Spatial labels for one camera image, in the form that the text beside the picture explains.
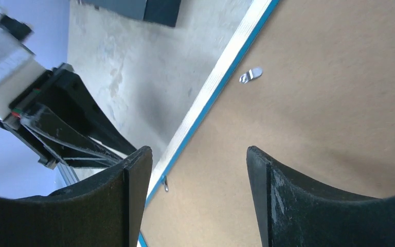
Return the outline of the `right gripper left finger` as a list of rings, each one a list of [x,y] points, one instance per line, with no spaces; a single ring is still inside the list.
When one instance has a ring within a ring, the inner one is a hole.
[[[0,198],[0,246],[137,246],[151,171],[144,146],[48,196]]]

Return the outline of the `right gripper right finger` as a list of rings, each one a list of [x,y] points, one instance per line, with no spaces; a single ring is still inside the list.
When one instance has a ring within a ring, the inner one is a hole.
[[[263,246],[395,246],[395,196],[329,186],[256,146],[246,164]]]

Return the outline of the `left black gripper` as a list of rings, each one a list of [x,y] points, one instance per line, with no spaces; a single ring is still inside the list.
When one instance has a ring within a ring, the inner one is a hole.
[[[89,137],[125,155],[136,151],[98,106],[80,76],[66,69],[52,69],[55,82],[44,92],[47,106],[14,108],[39,78],[50,72],[24,45],[32,32],[27,24],[0,13],[0,128],[9,116],[17,117],[49,159],[72,167],[107,168],[122,160]]]

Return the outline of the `brown cardboard backing board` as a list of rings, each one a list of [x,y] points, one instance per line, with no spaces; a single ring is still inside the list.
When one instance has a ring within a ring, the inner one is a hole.
[[[249,146],[395,195],[395,1],[281,1],[146,208],[147,245],[260,246]]]

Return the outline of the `blue wooden picture frame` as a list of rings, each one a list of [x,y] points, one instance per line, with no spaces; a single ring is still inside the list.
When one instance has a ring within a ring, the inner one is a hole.
[[[139,246],[259,246],[237,116],[241,60],[277,5],[253,1],[157,163]]]

